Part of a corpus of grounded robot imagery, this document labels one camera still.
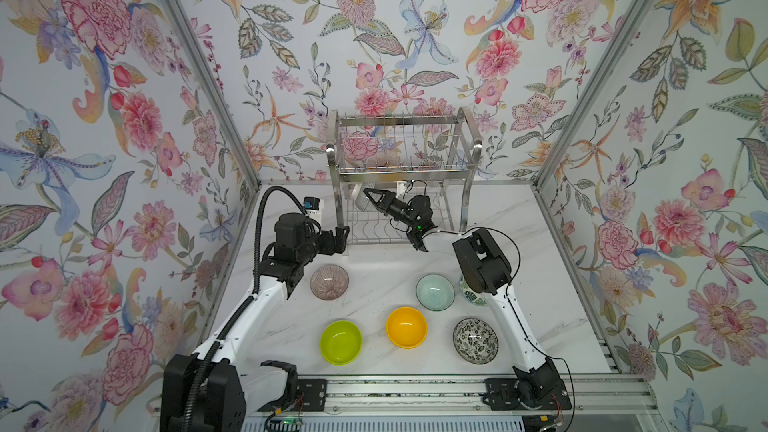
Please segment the dark patterned bowl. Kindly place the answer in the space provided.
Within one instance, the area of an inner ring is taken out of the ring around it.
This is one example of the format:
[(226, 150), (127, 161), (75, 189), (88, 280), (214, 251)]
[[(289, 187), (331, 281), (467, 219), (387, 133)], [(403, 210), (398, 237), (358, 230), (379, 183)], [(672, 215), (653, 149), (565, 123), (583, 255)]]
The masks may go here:
[(358, 212), (367, 212), (370, 209), (370, 199), (365, 194), (367, 188), (373, 187), (370, 183), (356, 183), (352, 189), (351, 200)]

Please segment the pale green bowl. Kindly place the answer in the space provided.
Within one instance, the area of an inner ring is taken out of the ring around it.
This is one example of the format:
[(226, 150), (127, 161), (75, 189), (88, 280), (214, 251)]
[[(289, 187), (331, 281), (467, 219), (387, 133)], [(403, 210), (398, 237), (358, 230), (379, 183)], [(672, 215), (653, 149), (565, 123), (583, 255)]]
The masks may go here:
[(419, 303), (432, 312), (447, 310), (455, 300), (453, 284), (439, 274), (423, 276), (416, 285), (415, 293)]

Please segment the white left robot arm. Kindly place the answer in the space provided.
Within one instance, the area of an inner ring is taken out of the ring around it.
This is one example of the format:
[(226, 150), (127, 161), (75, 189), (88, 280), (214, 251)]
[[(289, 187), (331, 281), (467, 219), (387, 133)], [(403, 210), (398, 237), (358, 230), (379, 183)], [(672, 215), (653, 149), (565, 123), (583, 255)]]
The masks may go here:
[(194, 352), (170, 359), (163, 374), (160, 430), (239, 431), (253, 412), (275, 417), (298, 403), (295, 365), (251, 355), (263, 327), (303, 278), (305, 266), (319, 254), (343, 253), (350, 229), (323, 231), (311, 217), (287, 213), (275, 232), (275, 242), (258, 264), (258, 292), (246, 293)]

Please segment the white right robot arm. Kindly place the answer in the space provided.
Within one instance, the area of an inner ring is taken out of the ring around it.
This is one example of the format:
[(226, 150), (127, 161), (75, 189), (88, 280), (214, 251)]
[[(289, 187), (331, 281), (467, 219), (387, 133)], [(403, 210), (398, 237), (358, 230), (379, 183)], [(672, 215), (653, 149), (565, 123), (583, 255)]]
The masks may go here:
[(443, 230), (432, 222), (432, 204), (426, 195), (405, 202), (389, 190), (365, 188), (363, 193), (378, 212), (404, 226), (415, 250), (453, 255), (465, 283), (488, 303), (511, 352), (514, 377), (488, 379), (484, 402), (494, 411), (574, 411), (571, 372), (561, 376), (558, 359), (544, 352), (515, 296), (513, 279), (522, 255), (511, 262), (495, 240), (497, 235), (507, 235), (482, 226), (466, 232)]

